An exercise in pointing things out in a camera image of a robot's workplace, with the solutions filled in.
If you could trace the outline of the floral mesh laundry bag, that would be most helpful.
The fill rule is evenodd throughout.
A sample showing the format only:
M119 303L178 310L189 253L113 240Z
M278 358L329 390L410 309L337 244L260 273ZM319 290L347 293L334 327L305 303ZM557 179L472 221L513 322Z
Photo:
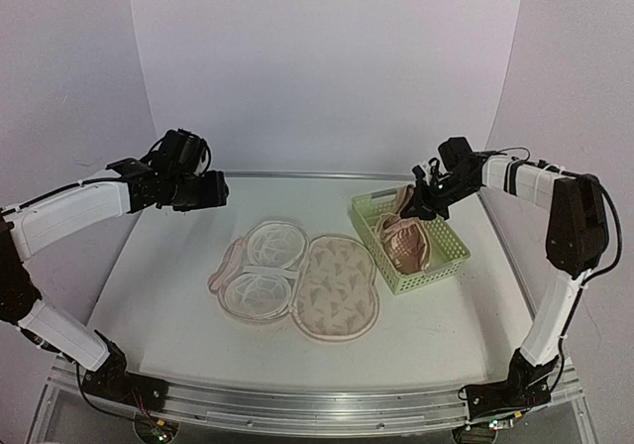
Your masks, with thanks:
M236 239L207 287L237 320L269 324L290 317L306 337L348 342L379 315L376 266L345 235L309 238L298 225L265 221Z

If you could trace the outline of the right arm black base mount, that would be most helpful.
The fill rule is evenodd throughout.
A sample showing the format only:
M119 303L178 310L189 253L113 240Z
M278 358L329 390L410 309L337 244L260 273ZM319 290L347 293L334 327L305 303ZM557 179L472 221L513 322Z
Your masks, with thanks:
M547 404L551 399L548 379L553 370L553 363L533 366L522 360L512 361L504 380L462 387L458 397L467 404L468 423L505 418Z

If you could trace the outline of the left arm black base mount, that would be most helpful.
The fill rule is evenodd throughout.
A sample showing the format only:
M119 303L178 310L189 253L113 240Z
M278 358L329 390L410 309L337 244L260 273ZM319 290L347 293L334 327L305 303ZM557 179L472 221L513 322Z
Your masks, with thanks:
M168 391L165 380L129 372L127 359L120 351L111 351L98 370L86 371L80 384L88 395L145 411L163 410Z

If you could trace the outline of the pink bra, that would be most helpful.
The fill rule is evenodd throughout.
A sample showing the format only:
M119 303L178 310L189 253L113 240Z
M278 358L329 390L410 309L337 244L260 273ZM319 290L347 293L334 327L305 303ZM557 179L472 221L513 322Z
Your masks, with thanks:
M374 233L395 269L403 275L427 270L431 247L418 218L401 219L400 209L414 196L414 186L398 188L392 211L380 215Z

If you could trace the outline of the pale yellow plastic basket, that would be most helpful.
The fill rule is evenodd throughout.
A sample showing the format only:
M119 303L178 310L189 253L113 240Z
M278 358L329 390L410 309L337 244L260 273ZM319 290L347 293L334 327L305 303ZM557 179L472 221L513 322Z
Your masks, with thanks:
M454 276L471 251L442 218L403 219L414 186L359 195L352 199L353 226L395 295Z

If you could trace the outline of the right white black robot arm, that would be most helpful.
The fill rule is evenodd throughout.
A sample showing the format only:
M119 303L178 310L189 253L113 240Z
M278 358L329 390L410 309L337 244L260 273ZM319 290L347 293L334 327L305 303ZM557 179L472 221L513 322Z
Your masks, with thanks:
M401 217L448 219L453 204L484 188L548 212L546 259L558 275L546 289L520 354L532 367L553 362L574 315L576 297L609 244L599 179L508 152L476 152L464 137L444 142L438 153L438 157L413 168L414 193Z

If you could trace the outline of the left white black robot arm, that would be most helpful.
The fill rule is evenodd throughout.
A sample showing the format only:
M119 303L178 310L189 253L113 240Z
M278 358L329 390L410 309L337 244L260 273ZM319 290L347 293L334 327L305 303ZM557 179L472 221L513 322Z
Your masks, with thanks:
M229 187L211 164L212 151L204 139L170 130L139 159L113 162L89 178L2 210L2 322L96 371L93 381L109 399L126 399L133 380L110 363L118 353L115 345L53 306L33 284L26 263L89 226L149 207L188 212L225 206Z

